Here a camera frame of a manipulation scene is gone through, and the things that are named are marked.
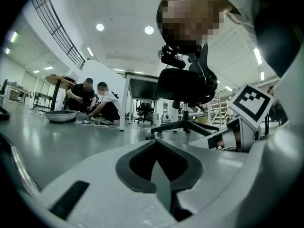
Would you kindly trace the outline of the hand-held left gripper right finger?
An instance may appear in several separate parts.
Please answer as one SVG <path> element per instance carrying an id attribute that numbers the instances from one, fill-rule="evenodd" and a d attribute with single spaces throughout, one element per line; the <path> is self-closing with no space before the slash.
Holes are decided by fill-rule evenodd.
<path id="1" fill-rule="evenodd" d="M 240 171 L 243 153 L 208 150 L 156 140 L 157 222 L 234 222 L 237 211 L 224 198 Z"/>

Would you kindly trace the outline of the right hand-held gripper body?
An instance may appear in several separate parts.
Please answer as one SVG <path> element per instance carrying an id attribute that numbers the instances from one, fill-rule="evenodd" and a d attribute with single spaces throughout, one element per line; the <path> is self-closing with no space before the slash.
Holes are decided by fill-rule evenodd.
<path id="1" fill-rule="evenodd" d="M 208 149 L 248 152 L 261 137 L 260 125 L 274 97 L 259 88 L 244 84 L 228 103 L 232 114 L 226 128 L 207 137 Z"/>

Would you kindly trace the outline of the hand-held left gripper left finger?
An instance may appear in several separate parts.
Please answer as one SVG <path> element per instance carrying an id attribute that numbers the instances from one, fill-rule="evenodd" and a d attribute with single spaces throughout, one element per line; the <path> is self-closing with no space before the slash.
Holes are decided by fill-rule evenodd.
<path id="1" fill-rule="evenodd" d="M 117 177 L 116 162 L 146 141 L 94 154 L 50 182 L 37 198 L 22 199 L 51 228 L 168 228 L 177 221 L 156 194 L 134 192 Z M 89 183 L 67 220 L 49 211 L 76 181 Z"/>

